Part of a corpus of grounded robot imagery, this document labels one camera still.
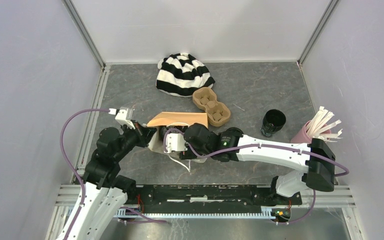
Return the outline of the brown paper bag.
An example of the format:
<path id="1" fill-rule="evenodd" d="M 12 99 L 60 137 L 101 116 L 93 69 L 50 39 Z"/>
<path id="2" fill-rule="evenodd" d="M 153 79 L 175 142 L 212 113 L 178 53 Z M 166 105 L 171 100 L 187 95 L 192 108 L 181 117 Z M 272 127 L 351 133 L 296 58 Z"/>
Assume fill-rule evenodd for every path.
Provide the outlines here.
<path id="1" fill-rule="evenodd" d="M 164 153 L 163 142 L 167 129 L 189 127 L 193 124 L 202 124 L 205 127 L 209 126 L 208 118 L 205 113 L 198 112 L 161 112 L 152 118 L 147 124 L 147 127 L 157 128 L 157 132 L 152 137 L 148 148 L 155 153 L 168 156 L 170 160 L 184 167 L 188 172 L 191 171 L 191 161 L 188 165 L 181 162 L 179 154 L 181 152 Z"/>

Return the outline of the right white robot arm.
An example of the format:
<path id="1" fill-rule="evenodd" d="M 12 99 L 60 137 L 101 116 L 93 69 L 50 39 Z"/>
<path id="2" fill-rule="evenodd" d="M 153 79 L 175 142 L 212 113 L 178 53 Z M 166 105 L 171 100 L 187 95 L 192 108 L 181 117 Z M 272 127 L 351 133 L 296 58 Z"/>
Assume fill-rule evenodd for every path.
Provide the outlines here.
<path id="1" fill-rule="evenodd" d="M 258 139 L 231 127 L 214 133 L 195 123 L 183 133 L 188 152 L 195 158 L 220 162 L 261 162 L 292 171 L 271 182 L 269 199 L 282 204 L 305 189 L 332 192 L 335 185 L 335 155 L 327 144 L 314 138 L 310 143 L 284 143 Z"/>

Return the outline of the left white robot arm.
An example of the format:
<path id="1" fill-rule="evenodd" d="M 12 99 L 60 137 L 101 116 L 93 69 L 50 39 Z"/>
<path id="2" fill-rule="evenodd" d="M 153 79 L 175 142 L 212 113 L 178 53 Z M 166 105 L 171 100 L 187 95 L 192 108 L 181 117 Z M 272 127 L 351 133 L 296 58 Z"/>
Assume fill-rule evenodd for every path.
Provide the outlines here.
<path id="1" fill-rule="evenodd" d="M 80 178 L 80 193 L 59 240 L 98 240 L 124 204 L 137 198 L 136 181 L 119 174 L 119 162 L 135 147 L 148 147 L 155 127 L 103 129 L 91 160 Z"/>

